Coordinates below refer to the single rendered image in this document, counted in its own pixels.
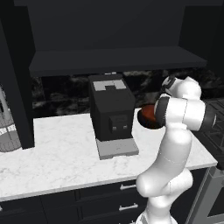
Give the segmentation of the dark cabinet door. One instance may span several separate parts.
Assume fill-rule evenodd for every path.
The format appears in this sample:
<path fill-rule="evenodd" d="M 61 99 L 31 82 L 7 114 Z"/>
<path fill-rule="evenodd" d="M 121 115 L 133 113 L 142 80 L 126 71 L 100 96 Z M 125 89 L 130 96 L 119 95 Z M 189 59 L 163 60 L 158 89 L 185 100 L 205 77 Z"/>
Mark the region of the dark cabinet door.
<path fill-rule="evenodd" d="M 6 94 L 23 149 L 34 146 L 32 80 L 29 66 L 35 53 L 26 6 L 0 0 L 0 83 Z"/>

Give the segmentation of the black coffee machine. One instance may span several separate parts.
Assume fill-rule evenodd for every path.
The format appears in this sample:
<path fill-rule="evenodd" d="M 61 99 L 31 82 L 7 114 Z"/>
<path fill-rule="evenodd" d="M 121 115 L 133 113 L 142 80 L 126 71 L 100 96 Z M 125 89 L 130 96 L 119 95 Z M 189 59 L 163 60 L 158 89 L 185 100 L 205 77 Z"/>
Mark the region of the black coffee machine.
<path fill-rule="evenodd" d="M 90 75 L 88 93 L 99 158 L 137 155 L 132 136 L 136 99 L 123 76 Z"/>

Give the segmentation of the dark drawer front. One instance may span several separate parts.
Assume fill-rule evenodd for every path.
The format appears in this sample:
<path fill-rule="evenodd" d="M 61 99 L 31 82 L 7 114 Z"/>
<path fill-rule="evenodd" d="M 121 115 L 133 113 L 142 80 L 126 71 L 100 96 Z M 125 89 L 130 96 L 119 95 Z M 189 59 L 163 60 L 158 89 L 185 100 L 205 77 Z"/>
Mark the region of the dark drawer front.
<path fill-rule="evenodd" d="M 136 211 L 138 208 L 146 205 L 147 199 L 140 197 L 114 197 L 98 200 L 90 200 L 80 206 L 82 217 L 84 220 L 87 218 L 95 217 L 97 215 L 122 213 Z M 128 207 L 134 203 L 138 204 L 138 208 L 119 211 L 119 206 Z"/>
<path fill-rule="evenodd" d="M 123 181 L 123 182 L 117 182 L 113 184 L 106 184 L 106 185 L 97 185 L 87 188 L 81 188 L 75 191 L 75 199 L 77 201 L 79 200 L 86 200 L 88 198 L 93 198 L 96 196 L 102 196 L 104 194 L 111 194 L 111 193 L 120 193 L 122 192 L 120 190 L 121 184 L 125 186 L 135 185 L 135 180 L 129 180 L 129 181 Z"/>

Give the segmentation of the dark open wall cabinet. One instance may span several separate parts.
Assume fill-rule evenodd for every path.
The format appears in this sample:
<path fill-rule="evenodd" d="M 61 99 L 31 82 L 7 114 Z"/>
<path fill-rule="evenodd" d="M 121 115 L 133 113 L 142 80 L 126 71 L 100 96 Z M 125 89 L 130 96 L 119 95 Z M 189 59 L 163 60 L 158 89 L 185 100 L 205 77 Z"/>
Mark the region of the dark open wall cabinet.
<path fill-rule="evenodd" d="M 14 0 L 28 10 L 36 77 L 203 67 L 224 0 Z"/>

